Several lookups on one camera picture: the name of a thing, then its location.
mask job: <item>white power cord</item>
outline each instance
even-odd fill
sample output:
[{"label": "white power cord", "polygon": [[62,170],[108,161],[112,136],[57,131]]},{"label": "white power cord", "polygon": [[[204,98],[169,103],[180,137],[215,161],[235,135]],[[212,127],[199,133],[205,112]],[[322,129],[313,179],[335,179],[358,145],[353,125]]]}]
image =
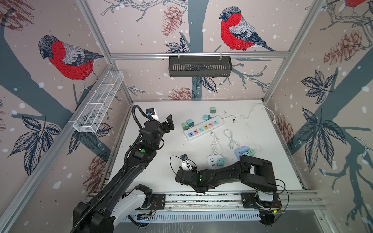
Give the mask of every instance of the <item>white power cord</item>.
[{"label": "white power cord", "polygon": [[[214,141],[212,142],[212,145],[211,145],[211,147],[212,147],[212,153],[213,153],[213,154],[220,154],[220,155],[222,155],[222,154],[224,153],[224,150],[223,150],[222,145],[221,145],[220,142],[219,142],[219,138],[216,137],[216,135],[215,135],[214,132],[211,132],[210,135],[211,135],[211,137],[214,138]],[[218,153],[218,152],[216,151],[216,145],[219,145],[220,148],[222,149],[222,152],[221,152],[221,153]]]},{"label": "white power cord", "polygon": [[[275,125],[276,124],[275,113],[272,110],[270,110],[269,108],[267,108],[264,104],[262,104],[262,103],[259,103],[259,104],[263,105],[263,107],[265,107],[266,109],[268,109],[273,114],[273,121],[272,121],[272,123]],[[222,119],[226,119],[226,118],[232,117],[232,116],[240,116],[240,117],[243,117],[244,119],[247,120],[249,118],[249,116],[251,115],[251,113],[259,106],[259,104],[255,106],[255,108],[249,113],[249,115],[247,117],[244,117],[242,115],[230,115],[230,116],[224,117]]]},{"label": "white power cord", "polygon": [[228,146],[229,146],[230,149],[233,149],[235,144],[238,146],[238,148],[240,148],[239,144],[232,139],[233,138],[233,133],[232,133],[231,130],[229,130],[229,129],[224,130],[224,135],[229,139],[229,145]]}]

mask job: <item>gray floor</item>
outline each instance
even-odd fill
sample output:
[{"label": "gray floor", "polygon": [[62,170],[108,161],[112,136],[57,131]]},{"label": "gray floor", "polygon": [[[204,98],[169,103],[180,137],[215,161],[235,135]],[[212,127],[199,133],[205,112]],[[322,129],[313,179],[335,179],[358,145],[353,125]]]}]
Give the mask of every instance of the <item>gray floor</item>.
[{"label": "gray floor", "polygon": [[272,227],[258,221],[151,223],[138,229],[133,223],[120,223],[114,233],[323,233],[313,210],[288,210]]}]

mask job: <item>white table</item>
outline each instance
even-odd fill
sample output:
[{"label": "white table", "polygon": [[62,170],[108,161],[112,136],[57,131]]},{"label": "white table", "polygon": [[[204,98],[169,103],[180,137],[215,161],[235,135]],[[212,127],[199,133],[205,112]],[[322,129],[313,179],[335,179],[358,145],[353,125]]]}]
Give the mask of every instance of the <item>white table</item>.
[{"label": "white table", "polygon": [[[163,136],[165,145],[157,151],[157,155],[149,166],[132,182],[127,192],[131,191],[136,185],[143,184],[150,187],[153,192],[190,192],[194,191],[190,186],[181,185],[175,181],[175,174],[172,172],[169,164],[171,155],[181,156],[187,154],[188,158],[197,164],[197,170],[207,169],[207,156],[212,155],[211,143],[214,140],[210,133],[198,137],[192,141],[184,138],[181,124],[192,119],[195,125],[202,123],[203,115],[220,116],[221,118],[230,115],[244,115],[245,117],[251,110],[261,103],[259,100],[226,100],[226,101],[152,101],[135,102],[143,111],[154,107],[161,122],[166,121],[166,117],[172,114],[175,129]],[[210,114],[210,107],[216,107],[216,114]],[[139,122],[144,125],[145,118],[136,110],[136,116]],[[213,130],[220,139],[220,144],[224,149],[223,158],[225,166],[231,165],[237,161],[234,155],[234,149],[228,148],[229,139],[223,131],[230,129],[233,132],[233,140],[240,146],[248,146],[255,149],[255,157],[269,160],[273,164],[273,170],[276,179],[281,179],[286,184],[287,190],[302,189],[297,176],[289,162],[289,159],[282,147],[282,144],[273,128],[272,122],[263,106],[258,106],[250,115],[248,120],[242,117],[233,117],[224,119],[224,125]],[[132,116],[128,122],[123,141],[120,145],[116,157],[111,177],[123,166],[124,154],[129,146],[133,144],[138,135],[138,126]],[[179,170],[181,161],[175,157],[171,159],[171,164],[175,172]],[[218,186],[211,191],[252,191],[253,189],[240,182],[228,183]]]}]

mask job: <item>black basket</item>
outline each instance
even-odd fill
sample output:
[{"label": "black basket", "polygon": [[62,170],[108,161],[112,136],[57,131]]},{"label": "black basket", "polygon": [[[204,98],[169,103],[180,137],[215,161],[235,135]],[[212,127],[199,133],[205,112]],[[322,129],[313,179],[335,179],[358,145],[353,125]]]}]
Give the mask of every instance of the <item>black basket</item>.
[{"label": "black basket", "polygon": [[170,57],[168,70],[173,78],[228,77],[232,71],[230,56]]}]

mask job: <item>wallpaper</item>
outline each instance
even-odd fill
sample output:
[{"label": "wallpaper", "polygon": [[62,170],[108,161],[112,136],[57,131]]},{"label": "wallpaper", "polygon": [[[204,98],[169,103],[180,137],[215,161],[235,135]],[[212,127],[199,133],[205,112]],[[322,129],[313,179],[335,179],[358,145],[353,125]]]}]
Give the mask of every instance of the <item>wallpaper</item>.
[{"label": "wallpaper", "polygon": [[128,108],[118,91],[95,134],[72,133],[10,232],[71,231],[75,206],[101,189]]},{"label": "wallpaper", "polygon": [[372,228],[373,1],[324,4],[269,101],[340,232]]},{"label": "wallpaper", "polygon": [[181,35],[190,52],[288,51],[312,2],[88,1],[111,53],[164,53]]},{"label": "wallpaper", "polygon": [[0,6],[2,214],[106,62],[74,1]]},{"label": "wallpaper", "polygon": [[229,77],[172,78],[166,60],[118,60],[136,100],[262,98],[282,59],[233,59]]}]

